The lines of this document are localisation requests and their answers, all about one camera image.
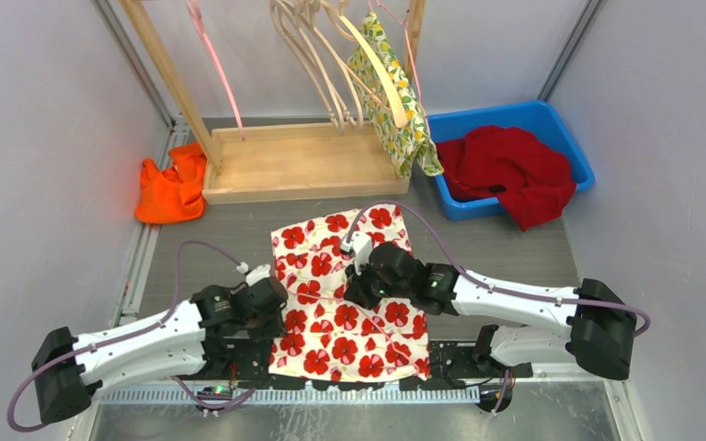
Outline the thin pink wire hanger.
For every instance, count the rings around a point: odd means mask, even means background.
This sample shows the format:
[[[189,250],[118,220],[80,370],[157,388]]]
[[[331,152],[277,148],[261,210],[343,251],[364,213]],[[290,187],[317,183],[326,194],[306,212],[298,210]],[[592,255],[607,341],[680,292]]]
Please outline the thin pink wire hanger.
[[[422,19],[424,14],[424,1],[410,1],[407,11],[405,13],[404,20],[399,20],[395,13],[384,5],[381,1],[377,1],[377,6],[384,9],[395,21],[397,21],[404,28],[404,38],[406,43],[407,58],[405,59],[403,71],[405,78],[409,80],[414,85],[416,91],[416,105],[420,108],[422,112],[426,112],[422,103],[422,92],[421,86],[418,79],[418,74],[416,71],[416,53],[418,49],[418,41],[420,36],[420,30],[422,26]],[[388,72],[385,68],[381,69],[381,73],[377,72],[375,63],[371,62],[372,72],[374,74],[375,88],[370,90],[372,93],[372,99],[379,103],[381,112],[379,116],[385,117],[389,115],[389,121],[385,119],[381,122],[373,122],[372,125],[381,129],[383,133],[390,132],[391,134],[396,133],[398,130],[404,127],[404,125],[412,118],[412,114],[404,114],[405,119],[403,124],[399,126],[397,124],[397,117],[393,114],[392,105],[388,101],[387,85],[390,84],[390,80],[385,76]]]

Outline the lemon print skirt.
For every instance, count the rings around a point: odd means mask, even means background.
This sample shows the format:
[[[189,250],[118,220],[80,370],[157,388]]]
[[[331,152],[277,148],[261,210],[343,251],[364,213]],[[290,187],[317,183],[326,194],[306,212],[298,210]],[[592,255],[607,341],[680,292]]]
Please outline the lemon print skirt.
[[[428,176],[442,174],[426,112],[375,13],[362,19],[358,33],[360,44],[347,68],[355,76],[359,103],[394,172],[408,178],[418,167]]]

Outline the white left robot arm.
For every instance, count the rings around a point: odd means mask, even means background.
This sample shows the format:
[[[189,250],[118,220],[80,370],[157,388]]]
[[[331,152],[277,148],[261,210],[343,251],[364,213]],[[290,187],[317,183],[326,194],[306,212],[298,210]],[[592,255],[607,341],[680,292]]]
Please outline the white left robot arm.
[[[40,421],[54,424],[108,393],[147,380],[231,374],[229,338],[269,342],[285,332],[288,291],[274,277],[233,288],[210,285],[172,312],[91,334],[49,332],[31,362]]]

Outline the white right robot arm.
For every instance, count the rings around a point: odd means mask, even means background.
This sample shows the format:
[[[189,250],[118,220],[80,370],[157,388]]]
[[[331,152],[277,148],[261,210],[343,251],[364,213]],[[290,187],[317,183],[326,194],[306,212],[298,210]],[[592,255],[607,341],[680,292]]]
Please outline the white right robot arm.
[[[630,376],[637,318],[604,283],[584,279],[577,288],[520,284],[427,263],[394,243],[347,241],[344,298],[372,310],[383,300],[406,300],[432,315],[482,316],[473,363],[485,377],[501,377],[533,363],[575,362],[611,380]]]

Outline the red poppy print cloth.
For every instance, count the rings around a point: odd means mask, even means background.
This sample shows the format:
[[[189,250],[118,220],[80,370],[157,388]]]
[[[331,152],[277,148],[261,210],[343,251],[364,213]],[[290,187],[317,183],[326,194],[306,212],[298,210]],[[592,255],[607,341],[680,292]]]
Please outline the red poppy print cloth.
[[[399,208],[377,205],[300,221],[271,232],[276,276],[289,296],[286,333],[274,341],[272,374],[333,382],[385,382],[430,375],[426,315],[408,301],[382,300],[373,310],[343,299],[349,259],[340,244],[349,227],[373,245],[411,244]]]

